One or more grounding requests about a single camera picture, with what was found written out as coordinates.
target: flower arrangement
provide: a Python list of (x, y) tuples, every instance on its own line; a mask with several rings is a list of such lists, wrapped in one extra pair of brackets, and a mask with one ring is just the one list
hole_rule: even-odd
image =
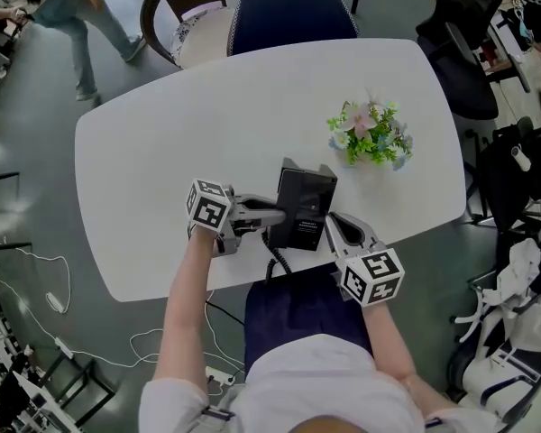
[(413, 138), (406, 134), (407, 126), (395, 119), (398, 110), (397, 103), (384, 106), (374, 97), (361, 105), (345, 101), (341, 114), (326, 121), (333, 133), (329, 145), (346, 150), (350, 165), (365, 153), (378, 164), (391, 161), (393, 170), (400, 169), (413, 155)]

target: pink flower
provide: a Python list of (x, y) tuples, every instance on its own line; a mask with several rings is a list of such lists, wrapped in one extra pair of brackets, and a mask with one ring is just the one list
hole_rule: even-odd
[(359, 139), (366, 137), (368, 135), (367, 131), (377, 126), (377, 123), (371, 117), (371, 110), (367, 103), (362, 103), (359, 107), (346, 105), (344, 111), (347, 118), (340, 129), (347, 132), (354, 128), (354, 134)]

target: white chair cushion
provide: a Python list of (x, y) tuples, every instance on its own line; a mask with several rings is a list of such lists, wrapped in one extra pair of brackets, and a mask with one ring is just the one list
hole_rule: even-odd
[(183, 69), (226, 58), (234, 9), (216, 8), (183, 21), (172, 38), (170, 53)]

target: gray floor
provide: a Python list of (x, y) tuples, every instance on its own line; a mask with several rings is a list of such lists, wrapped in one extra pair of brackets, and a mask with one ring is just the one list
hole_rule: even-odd
[[(108, 2), (128, 31), (135, 32), (142, 0)], [(415, 39), (416, 25), (433, 8), (433, 0), (361, 0), (356, 21), (363, 37)], [(158, 18), (159, 32), (166, 41), (174, 18), (164, 7)], [(133, 65), (125, 65), (95, 30), (91, 31), (90, 47), (104, 100), (175, 71), (151, 50)], [(165, 300), (114, 301), (97, 270), (80, 218), (73, 165), (75, 125), (87, 106), (74, 101), (70, 66), (66, 37), (32, 27), (20, 40), (14, 64), (0, 85), (0, 172), (21, 172), (17, 181), (0, 182), (0, 239), (7, 235), (11, 241), (29, 240), (37, 254), (66, 256), (73, 284), (68, 315), (55, 314), (44, 300), (48, 290), (60, 301), (66, 299), (62, 264), (36, 262), (17, 252), (0, 253), (0, 278), (13, 285), (42, 324), (71, 348), (131, 364), (135, 358), (129, 337), (161, 327)], [(469, 126), (460, 119), (457, 124), (461, 131)], [(133, 243), (150, 241), (133, 234)], [(465, 282), (491, 267), (494, 244), (492, 230), (452, 223), (395, 245), (408, 276), (391, 303), (393, 314), (420, 372), (440, 390), (445, 387), (445, 365), (456, 331), (448, 318), (473, 309), (473, 295)], [(248, 287), (220, 290), (214, 302), (242, 316), (247, 291)], [(51, 340), (1, 285), (0, 300), (21, 343), (35, 345), (41, 365), (46, 365), (56, 354)], [(213, 320), (221, 347), (242, 358), (240, 327), (216, 310), (210, 313), (216, 317)], [(139, 352), (157, 351), (159, 337), (140, 338), (136, 342)], [(207, 332), (204, 342), (207, 351), (215, 352)], [(216, 359), (207, 358), (207, 362), (231, 370)], [(151, 377), (152, 364), (124, 369), (101, 362), (99, 370), (117, 389), (117, 395), (86, 424), (86, 430), (135, 431), (141, 389)], [(60, 386), (63, 378), (57, 377), (55, 383)]]

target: navy blue seat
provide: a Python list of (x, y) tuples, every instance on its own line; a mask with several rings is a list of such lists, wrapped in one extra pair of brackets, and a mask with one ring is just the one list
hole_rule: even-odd
[(240, 0), (227, 54), (358, 35), (343, 0)]

